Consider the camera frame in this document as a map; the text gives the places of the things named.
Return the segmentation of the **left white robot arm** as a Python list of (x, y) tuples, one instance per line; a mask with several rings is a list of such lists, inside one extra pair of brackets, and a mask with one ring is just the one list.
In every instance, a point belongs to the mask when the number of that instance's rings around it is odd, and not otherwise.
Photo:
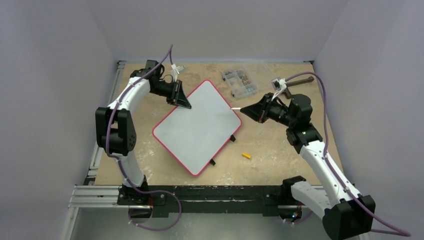
[(95, 111), (97, 145), (117, 163), (123, 178), (122, 196), (138, 205), (148, 201), (151, 191), (134, 155), (137, 133), (132, 114), (147, 94), (164, 97), (169, 105), (191, 109), (183, 83), (178, 79), (184, 71), (182, 65), (171, 64), (171, 81), (167, 82), (162, 78), (163, 64), (147, 60), (144, 68), (133, 71), (128, 84), (112, 103)]

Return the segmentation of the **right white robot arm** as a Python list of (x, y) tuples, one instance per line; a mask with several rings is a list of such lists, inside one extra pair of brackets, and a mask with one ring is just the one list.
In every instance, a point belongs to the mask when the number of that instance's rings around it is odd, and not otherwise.
[(258, 123), (271, 119), (287, 126), (287, 140), (308, 163), (325, 192), (319, 192), (303, 177), (283, 180), (280, 196), (288, 204), (299, 201), (322, 221), (323, 228), (332, 240), (345, 240), (371, 231), (372, 213), (376, 203), (370, 195), (360, 191), (344, 176), (331, 155), (325, 150), (325, 142), (311, 123), (313, 108), (311, 99), (295, 94), (285, 105), (272, 93), (240, 112)]

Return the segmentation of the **yellow marker cap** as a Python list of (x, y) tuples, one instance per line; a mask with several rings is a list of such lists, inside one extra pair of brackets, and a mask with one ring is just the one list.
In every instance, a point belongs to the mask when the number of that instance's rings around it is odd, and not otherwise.
[(249, 154), (247, 154), (247, 153), (242, 153), (241, 154), (244, 158), (246, 158), (246, 159), (251, 159), (252, 157), (251, 157), (251, 155), (249, 155)]

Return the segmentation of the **pink framed whiteboard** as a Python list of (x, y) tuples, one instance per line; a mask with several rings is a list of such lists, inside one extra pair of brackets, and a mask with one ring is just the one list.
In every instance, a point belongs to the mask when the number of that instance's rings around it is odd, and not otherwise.
[(210, 80), (187, 97), (191, 108), (172, 109), (153, 129), (153, 137), (192, 175), (198, 176), (242, 120)]

